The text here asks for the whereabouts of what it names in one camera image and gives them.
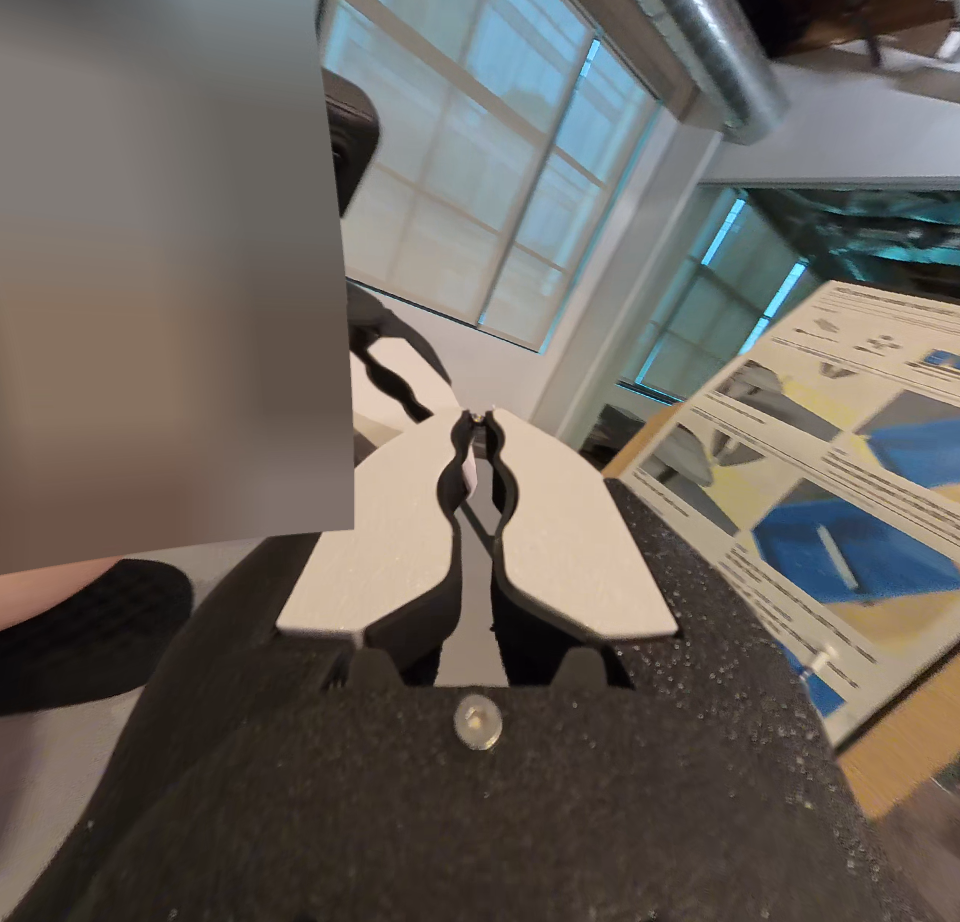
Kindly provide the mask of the person's left forearm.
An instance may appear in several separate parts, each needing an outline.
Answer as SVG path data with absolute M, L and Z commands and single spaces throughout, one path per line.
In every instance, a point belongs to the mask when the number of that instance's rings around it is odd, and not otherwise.
M 1 576 L 1 630 L 49 611 L 113 568 L 121 557 L 33 568 Z

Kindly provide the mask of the silver ventilation duct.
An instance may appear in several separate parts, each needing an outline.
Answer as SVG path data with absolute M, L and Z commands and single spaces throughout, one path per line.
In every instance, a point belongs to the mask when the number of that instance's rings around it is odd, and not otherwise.
M 754 145 L 789 109 L 784 87 L 738 0 L 634 0 L 721 114 L 726 138 Z

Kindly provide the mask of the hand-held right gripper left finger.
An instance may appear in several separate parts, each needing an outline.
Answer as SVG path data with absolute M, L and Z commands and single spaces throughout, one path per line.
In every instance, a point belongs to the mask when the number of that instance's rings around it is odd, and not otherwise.
M 461 614 L 463 471 L 474 419 L 446 409 L 390 439 L 354 472 L 354 525 L 323 533 L 276 621 L 291 637 L 387 652 L 410 669 Z

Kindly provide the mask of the glass wall panel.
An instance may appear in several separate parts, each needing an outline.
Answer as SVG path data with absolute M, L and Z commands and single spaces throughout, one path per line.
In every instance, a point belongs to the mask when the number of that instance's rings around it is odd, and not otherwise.
M 690 397 L 822 284 L 756 191 L 722 188 L 630 349 L 616 384 L 660 402 Z

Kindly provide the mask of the black wrist rest pad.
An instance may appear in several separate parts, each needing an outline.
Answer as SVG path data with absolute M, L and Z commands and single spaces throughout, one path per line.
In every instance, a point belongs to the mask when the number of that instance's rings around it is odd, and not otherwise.
M 1 632 L 1 716 L 106 700 L 145 685 L 193 612 L 180 569 L 124 559 Z

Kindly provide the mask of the large paned window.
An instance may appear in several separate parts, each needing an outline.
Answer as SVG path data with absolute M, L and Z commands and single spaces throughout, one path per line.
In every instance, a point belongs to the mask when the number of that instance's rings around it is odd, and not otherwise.
M 348 278 L 540 351 L 660 106 L 575 0 L 329 0 L 378 148 Z

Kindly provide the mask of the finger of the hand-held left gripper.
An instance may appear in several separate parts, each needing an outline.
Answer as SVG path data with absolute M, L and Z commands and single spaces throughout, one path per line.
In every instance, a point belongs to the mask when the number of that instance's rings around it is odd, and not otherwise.
M 407 340 L 378 338 L 366 349 L 366 417 L 427 420 L 461 412 L 447 380 Z
M 423 418 L 409 415 L 401 402 L 377 388 L 366 371 L 351 371 L 351 397 L 354 429 L 375 447 L 380 447 L 414 426 L 445 412 L 463 411 L 450 386 L 435 371 L 400 371 L 402 381 L 411 389 L 414 401 L 429 414 Z

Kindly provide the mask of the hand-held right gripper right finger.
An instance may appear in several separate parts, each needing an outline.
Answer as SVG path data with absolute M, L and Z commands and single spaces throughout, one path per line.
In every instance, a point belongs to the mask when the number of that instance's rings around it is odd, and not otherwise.
M 555 674 L 571 650 L 625 674 L 625 644 L 679 625 L 604 477 L 574 449 L 505 408 L 484 417 L 500 518 L 490 602 L 507 674 Z

